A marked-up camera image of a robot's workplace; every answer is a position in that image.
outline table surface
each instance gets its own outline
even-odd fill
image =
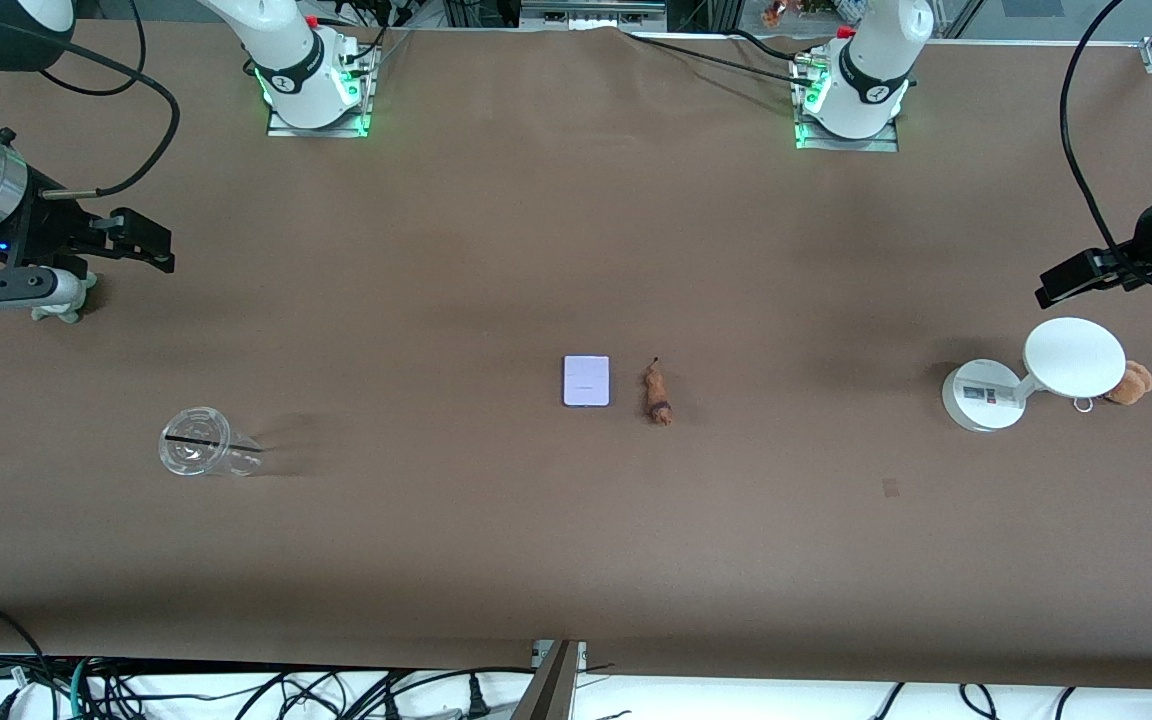
[[[993,437],[940,400],[1056,314],[1152,370],[1152,291],[1032,296],[1097,245],[1069,47],[929,46],[884,156],[795,150],[786,88],[609,29],[417,32],[365,141],[266,138],[225,26],[147,39],[177,141],[90,207],[172,228],[177,273],[93,263],[74,327],[0,313],[0,607],[46,651],[517,664],[568,635],[644,673],[1152,685],[1152,393],[1040,395]],[[78,40],[134,54],[126,23]],[[165,119],[0,74],[0,123],[69,187]],[[1137,51],[1087,52],[1071,122],[1126,238]],[[612,357],[612,407],[562,406],[567,354]],[[280,473],[166,473],[189,406]]]

